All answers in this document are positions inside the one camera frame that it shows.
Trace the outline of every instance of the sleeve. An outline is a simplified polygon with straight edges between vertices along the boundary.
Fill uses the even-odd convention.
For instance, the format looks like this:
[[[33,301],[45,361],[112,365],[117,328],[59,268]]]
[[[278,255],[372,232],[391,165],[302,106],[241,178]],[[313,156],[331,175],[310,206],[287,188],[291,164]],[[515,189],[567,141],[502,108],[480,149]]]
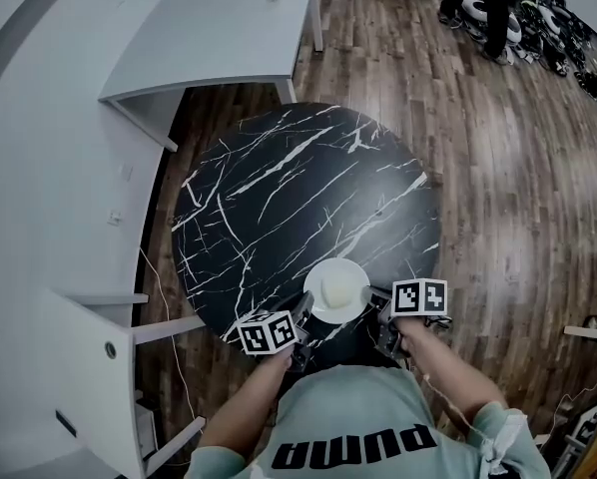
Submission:
[[[225,447],[201,447],[190,456],[184,479],[229,479],[246,467],[241,454]]]
[[[504,425],[507,415],[513,413],[521,412],[515,409],[505,410],[500,403],[491,402],[480,409],[474,418],[473,425],[478,431],[491,439],[495,439]],[[481,441],[482,438],[473,429],[469,431],[467,436],[469,445],[479,448]],[[538,452],[526,422],[520,429],[514,443],[507,449],[502,462],[503,465],[506,465],[506,468],[511,467],[522,479],[547,479],[551,477],[549,467],[540,452]]]

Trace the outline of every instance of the round table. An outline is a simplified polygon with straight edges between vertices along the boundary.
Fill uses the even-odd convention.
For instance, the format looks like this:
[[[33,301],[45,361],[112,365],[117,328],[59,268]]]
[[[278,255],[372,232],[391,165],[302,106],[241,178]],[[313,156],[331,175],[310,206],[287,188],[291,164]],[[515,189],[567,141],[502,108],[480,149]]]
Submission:
[[[339,106],[285,105],[241,121],[203,153],[182,185],[174,261],[206,325],[240,345],[237,321],[302,292],[328,257],[360,264],[372,285],[430,277],[438,202],[411,152],[377,121]],[[375,310],[344,325],[310,318],[313,357],[371,347]]]

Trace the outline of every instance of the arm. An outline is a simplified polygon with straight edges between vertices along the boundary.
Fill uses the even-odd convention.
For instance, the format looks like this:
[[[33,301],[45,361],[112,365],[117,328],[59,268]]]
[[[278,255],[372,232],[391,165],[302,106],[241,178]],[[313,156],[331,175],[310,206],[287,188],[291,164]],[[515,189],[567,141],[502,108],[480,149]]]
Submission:
[[[482,372],[463,361],[449,347],[414,317],[400,317],[395,322],[403,336],[402,347],[407,350],[429,382],[441,391],[473,423],[478,410],[492,401],[507,407],[502,392]],[[447,416],[462,432],[467,428],[456,414],[445,410]]]
[[[210,420],[198,448],[225,447],[244,458],[261,437],[286,370],[292,364],[290,346],[264,360],[239,391]]]

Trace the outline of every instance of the white plate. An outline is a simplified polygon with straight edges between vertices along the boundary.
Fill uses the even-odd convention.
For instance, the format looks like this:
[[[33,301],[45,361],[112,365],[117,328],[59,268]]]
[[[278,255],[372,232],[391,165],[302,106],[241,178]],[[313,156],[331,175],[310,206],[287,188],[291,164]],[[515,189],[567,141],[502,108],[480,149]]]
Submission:
[[[330,308],[322,295],[322,280],[334,270],[343,270],[350,279],[351,302],[340,308]],[[354,261],[340,257],[333,257],[319,262],[313,267],[302,285],[303,292],[311,291],[314,296],[314,307],[311,313],[329,324],[343,324],[359,317],[367,301],[362,295],[362,289],[369,285],[367,273]]]

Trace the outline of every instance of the wooden floor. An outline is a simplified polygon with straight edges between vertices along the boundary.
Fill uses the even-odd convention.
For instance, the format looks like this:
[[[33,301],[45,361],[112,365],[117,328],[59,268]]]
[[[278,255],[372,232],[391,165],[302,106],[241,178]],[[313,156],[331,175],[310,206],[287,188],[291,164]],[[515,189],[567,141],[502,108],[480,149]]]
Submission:
[[[298,99],[379,120],[441,187],[435,275],[450,286],[454,326],[446,339],[544,433],[562,395],[597,379],[597,342],[562,333],[597,313],[597,103],[572,75],[483,60],[464,32],[438,23],[439,1],[321,0],[325,50],[314,53],[303,38]],[[167,167],[149,249],[172,317],[192,313],[170,233],[190,164],[230,124],[278,104],[272,87],[257,85],[195,90],[182,106],[173,133],[181,146]],[[142,322],[165,319],[150,271],[145,292]],[[177,350],[192,405],[205,417],[253,367],[205,329],[179,338]],[[161,401],[170,438],[191,420],[172,344],[142,346],[137,369],[139,388]],[[590,397],[580,399],[578,406]],[[438,403],[432,407],[445,428]]]

